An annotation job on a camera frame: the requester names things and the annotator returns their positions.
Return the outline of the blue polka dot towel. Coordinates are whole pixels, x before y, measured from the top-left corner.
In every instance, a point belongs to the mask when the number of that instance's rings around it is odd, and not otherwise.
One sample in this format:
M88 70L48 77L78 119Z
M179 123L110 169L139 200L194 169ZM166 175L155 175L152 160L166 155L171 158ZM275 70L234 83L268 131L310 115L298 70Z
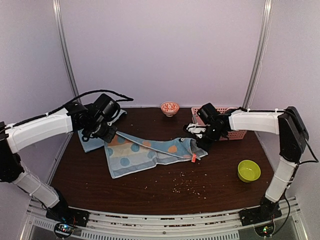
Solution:
M193 138L156 141L124 132L118 132L110 143L105 142L104 150L112 179L149 170L157 165L192 162L208 155Z

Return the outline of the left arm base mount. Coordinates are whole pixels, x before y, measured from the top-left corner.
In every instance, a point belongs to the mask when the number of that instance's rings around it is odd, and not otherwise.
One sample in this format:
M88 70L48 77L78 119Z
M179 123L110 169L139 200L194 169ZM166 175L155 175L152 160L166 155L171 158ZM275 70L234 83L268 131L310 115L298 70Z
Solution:
M85 210L69 208L66 213L55 213L52 209L46 211L46 218L71 226L86 227L90 213Z

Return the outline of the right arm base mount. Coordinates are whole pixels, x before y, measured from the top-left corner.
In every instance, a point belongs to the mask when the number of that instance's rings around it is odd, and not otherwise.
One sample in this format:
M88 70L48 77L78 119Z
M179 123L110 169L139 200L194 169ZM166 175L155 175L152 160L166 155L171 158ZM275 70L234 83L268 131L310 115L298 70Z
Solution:
M260 206L244 208L240 210L238 214L243 227L268 222L271 221L272 218L279 218L282 216L280 209L276 209L271 213L262 213Z

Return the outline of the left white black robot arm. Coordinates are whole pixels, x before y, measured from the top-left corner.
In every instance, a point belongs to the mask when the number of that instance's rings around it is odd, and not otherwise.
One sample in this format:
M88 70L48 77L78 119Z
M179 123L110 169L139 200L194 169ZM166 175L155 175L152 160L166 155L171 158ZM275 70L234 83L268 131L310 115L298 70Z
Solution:
M43 203L61 222L72 218L63 195L42 182L22 165L19 151L45 139L81 131L81 139L101 139L110 143L117 127L112 124L121 111L119 103L101 94L94 103L82 105L76 100L62 107L21 122L0 124L0 180L12 183Z

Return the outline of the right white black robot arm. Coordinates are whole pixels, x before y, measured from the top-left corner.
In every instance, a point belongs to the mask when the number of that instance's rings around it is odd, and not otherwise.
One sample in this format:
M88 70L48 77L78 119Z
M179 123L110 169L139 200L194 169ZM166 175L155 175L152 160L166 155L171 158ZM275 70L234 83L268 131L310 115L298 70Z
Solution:
M268 220L276 212L280 198L303 164L301 157L305 149L310 148L309 133L298 110L294 106L274 110L239 107L220 113L207 103L197 111L197 115L204 124L196 134L197 144L202 147L227 138L232 131L265 132L279 137L279 163L256 210L259 220Z

